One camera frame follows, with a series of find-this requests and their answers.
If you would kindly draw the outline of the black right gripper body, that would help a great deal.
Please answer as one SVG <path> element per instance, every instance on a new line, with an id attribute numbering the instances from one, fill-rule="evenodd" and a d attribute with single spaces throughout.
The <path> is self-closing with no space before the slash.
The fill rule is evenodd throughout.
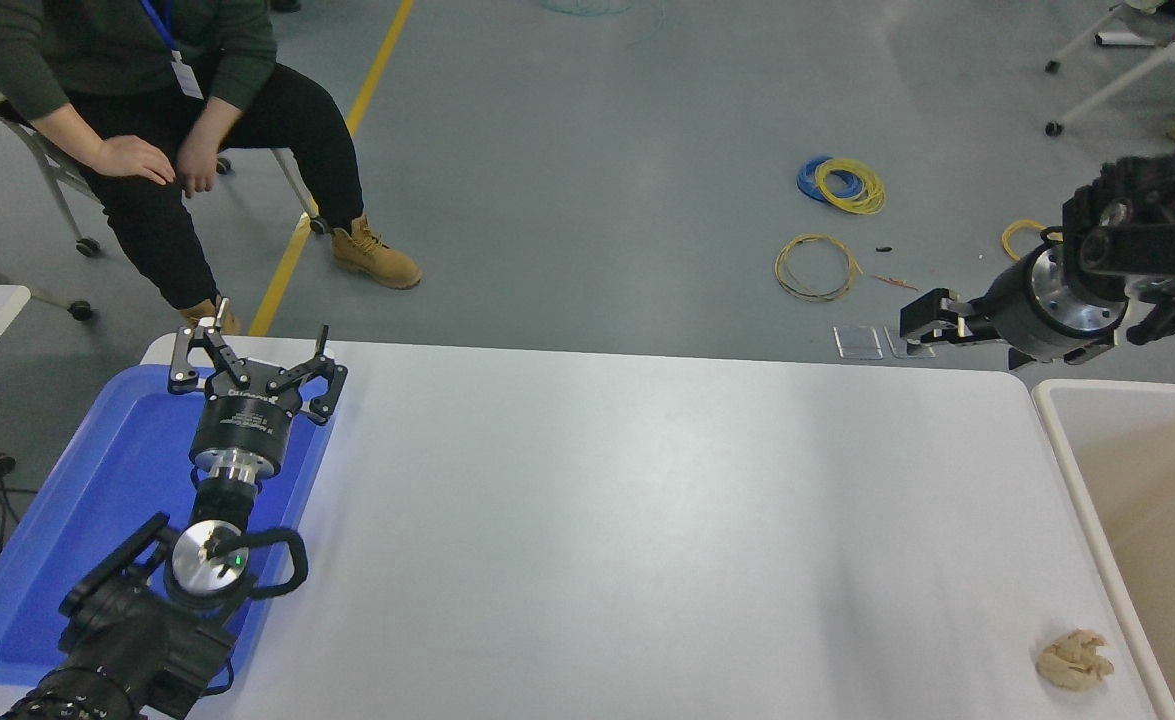
<path id="1" fill-rule="evenodd" d="M 1116 305 L 1072 290 L 1058 249 L 1039 249 L 999 274 L 981 315 L 1010 346 L 1012 363 L 1085 363 L 1116 346 Z"/>

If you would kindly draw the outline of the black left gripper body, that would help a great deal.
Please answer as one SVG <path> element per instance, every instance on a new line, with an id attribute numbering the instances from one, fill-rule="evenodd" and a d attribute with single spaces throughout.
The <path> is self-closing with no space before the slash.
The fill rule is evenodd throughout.
<path id="1" fill-rule="evenodd" d="M 220 455 L 257 457 L 258 465 L 281 465 L 293 419 L 302 409 L 298 386 L 278 381 L 271 389 L 268 381 L 251 381 L 246 389 L 231 383 L 230 374 L 213 374 L 206 378 L 206 405 L 200 415 L 190 460 L 212 465 Z"/>

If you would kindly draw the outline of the person's left hand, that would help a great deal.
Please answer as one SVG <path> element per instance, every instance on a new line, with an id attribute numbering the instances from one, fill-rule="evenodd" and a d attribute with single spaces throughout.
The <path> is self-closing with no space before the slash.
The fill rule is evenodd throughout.
<path id="1" fill-rule="evenodd" d="M 219 176 L 220 141 L 209 132 L 193 128 L 177 152 L 176 171 L 183 182 L 183 195 L 194 198 L 212 191 Z"/>

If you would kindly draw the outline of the person's right hand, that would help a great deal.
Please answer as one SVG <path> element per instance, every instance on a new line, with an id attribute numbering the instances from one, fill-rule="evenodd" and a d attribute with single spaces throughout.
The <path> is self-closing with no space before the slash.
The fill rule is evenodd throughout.
<path id="1" fill-rule="evenodd" d="M 148 179 L 157 184 L 172 184 L 176 171 L 164 152 L 143 137 L 105 137 L 92 156 L 90 168 L 106 177 Z"/>

